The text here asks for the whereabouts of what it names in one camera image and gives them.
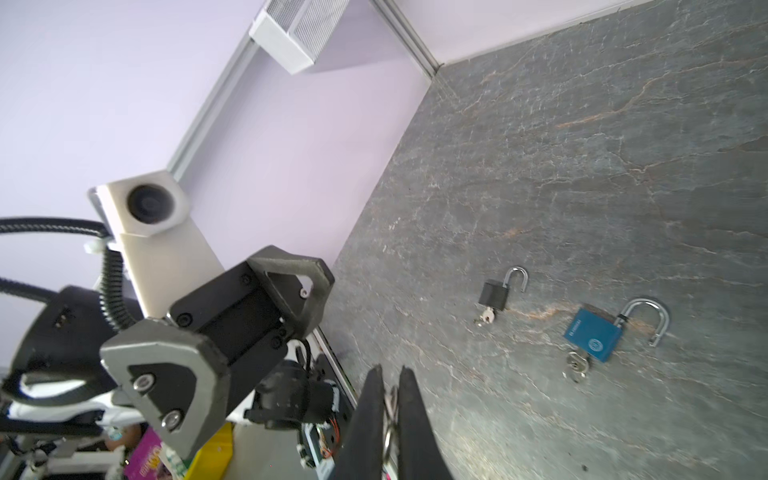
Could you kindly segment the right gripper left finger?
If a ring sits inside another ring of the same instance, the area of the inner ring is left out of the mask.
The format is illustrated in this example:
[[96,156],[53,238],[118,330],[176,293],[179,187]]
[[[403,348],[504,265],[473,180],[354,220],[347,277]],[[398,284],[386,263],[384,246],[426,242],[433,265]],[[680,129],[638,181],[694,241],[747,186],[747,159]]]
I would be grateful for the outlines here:
[[382,367],[376,365],[366,376],[330,479],[382,478],[384,411]]

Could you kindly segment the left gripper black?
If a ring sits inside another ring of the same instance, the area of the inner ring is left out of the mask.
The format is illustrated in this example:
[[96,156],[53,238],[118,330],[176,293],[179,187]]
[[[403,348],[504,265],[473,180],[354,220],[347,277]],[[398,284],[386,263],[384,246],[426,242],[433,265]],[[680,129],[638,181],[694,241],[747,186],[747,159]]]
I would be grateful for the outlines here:
[[324,260],[274,245],[247,264],[251,270],[230,269],[172,304],[171,318],[195,333],[147,319],[100,348],[105,370],[184,459],[286,356],[281,316],[293,338],[306,338],[335,283]]

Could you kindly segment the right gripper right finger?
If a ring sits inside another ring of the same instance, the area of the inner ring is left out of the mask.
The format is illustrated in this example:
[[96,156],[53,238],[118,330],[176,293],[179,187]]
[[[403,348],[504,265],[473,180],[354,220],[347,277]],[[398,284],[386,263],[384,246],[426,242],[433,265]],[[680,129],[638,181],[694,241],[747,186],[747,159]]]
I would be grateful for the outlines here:
[[407,367],[399,376],[398,433],[400,479],[453,478],[438,447],[415,373]]

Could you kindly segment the key with ring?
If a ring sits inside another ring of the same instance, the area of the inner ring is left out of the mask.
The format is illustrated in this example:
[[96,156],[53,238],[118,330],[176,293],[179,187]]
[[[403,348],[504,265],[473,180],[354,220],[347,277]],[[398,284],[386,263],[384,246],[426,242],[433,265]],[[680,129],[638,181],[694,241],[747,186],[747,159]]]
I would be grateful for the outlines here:
[[490,325],[493,324],[496,318],[496,311],[492,307],[486,307],[476,320],[477,325]]

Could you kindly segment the silver padlock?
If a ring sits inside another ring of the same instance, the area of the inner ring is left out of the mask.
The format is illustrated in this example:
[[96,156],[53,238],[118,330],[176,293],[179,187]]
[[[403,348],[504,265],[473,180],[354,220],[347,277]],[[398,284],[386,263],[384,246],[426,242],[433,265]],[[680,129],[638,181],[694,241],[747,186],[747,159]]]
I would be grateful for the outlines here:
[[507,269],[501,281],[488,279],[484,282],[478,304],[496,311],[504,310],[515,275],[520,277],[519,291],[525,293],[530,279],[529,272],[523,266],[512,266]]

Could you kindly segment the small key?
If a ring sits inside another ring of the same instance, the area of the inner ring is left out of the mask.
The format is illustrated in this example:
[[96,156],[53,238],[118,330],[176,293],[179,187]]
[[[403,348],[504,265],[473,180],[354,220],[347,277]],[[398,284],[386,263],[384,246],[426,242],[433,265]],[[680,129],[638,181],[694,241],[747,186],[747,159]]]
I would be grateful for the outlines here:
[[566,379],[579,384],[586,380],[590,368],[589,355],[580,349],[572,350],[566,357],[563,375]]

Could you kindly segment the blue padlock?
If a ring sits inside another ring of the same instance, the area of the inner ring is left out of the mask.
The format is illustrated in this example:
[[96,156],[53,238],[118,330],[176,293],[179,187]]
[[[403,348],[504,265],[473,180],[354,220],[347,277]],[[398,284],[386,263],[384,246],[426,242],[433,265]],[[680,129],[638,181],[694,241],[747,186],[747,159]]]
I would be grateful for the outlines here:
[[667,333],[671,315],[662,303],[646,297],[629,300],[612,319],[606,319],[593,311],[580,308],[567,326],[563,338],[571,345],[583,350],[588,357],[605,363],[622,338],[623,327],[628,323],[631,314],[643,306],[655,310],[659,317],[654,333],[648,340],[648,345],[655,348]]

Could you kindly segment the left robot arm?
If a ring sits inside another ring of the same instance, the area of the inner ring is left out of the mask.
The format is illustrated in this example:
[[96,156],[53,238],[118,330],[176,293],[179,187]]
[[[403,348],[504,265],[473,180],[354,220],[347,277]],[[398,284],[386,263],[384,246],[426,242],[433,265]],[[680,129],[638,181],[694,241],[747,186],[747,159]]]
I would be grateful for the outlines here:
[[267,247],[194,274],[198,248],[156,250],[143,313],[123,293],[127,255],[106,249],[99,290],[3,280],[43,304],[1,383],[8,434],[93,435],[144,422],[185,459],[228,423],[340,427],[350,409],[329,358],[308,344],[334,278],[317,258]]

